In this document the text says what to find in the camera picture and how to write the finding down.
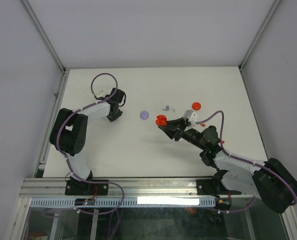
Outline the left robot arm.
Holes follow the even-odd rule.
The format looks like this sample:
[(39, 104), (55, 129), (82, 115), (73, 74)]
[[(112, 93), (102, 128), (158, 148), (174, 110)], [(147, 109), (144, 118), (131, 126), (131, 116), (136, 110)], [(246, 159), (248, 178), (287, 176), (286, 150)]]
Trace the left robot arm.
[(126, 93), (114, 87), (110, 95), (98, 98), (95, 103), (75, 111), (62, 108), (57, 114), (49, 142), (64, 156), (71, 177), (77, 180), (75, 187), (82, 194), (89, 194), (94, 184), (83, 153), (88, 126), (103, 118), (114, 122), (122, 116), (120, 107), (125, 103)]

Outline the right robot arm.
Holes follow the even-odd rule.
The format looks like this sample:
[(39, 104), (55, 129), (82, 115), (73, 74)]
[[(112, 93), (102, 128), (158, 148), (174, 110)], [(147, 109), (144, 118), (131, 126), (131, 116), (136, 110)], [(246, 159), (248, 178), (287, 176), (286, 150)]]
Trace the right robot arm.
[(202, 162), (216, 169), (212, 177), (216, 193), (252, 195), (278, 214), (297, 203), (297, 181), (278, 159), (255, 160), (229, 152), (213, 125), (198, 131), (184, 117), (167, 120), (164, 115), (158, 115), (155, 123), (171, 140), (185, 140), (202, 150)]

